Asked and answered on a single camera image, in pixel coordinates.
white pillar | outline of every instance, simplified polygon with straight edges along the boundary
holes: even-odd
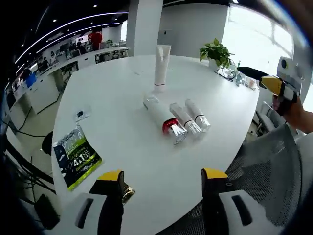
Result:
[[[163,0],[131,0],[127,22],[129,55],[155,54]]]

person in red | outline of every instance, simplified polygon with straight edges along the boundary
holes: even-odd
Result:
[[[99,50],[101,42],[102,42],[101,33],[93,29],[91,33],[92,50]]]

round table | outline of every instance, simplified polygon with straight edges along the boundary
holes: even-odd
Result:
[[[201,200],[201,169],[226,171],[251,124],[259,91],[237,87],[218,76],[207,61],[170,56],[166,91],[158,98],[181,106],[192,99],[211,128],[201,141],[173,145],[143,106],[154,87],[155,56],[135,56],[76,71],[66,86],[55,120],[53,142],[70,132],[74,114],[90,106],[80,121],[103,163],[69,191],[52,150],[55,190],[65,206],[89,192],[105,172],[122,169],[135,195],[124,206],[123,235],[152,235],[187,214]]]

hand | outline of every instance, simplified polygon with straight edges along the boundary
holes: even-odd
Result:
[[[274,95],[272,100],[273,109],[277,110],[279,107],[277,96]],[[284,113],[284,118],[295,129],[299,129],[307,134],[313,132],[313,113],[303,109],[300,98]]]

white pot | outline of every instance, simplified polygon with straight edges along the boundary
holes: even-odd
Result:
[[[219,66],[217,66],[215,60],[209,59],[209,68],[211,68],[213,71],[218,70]]]

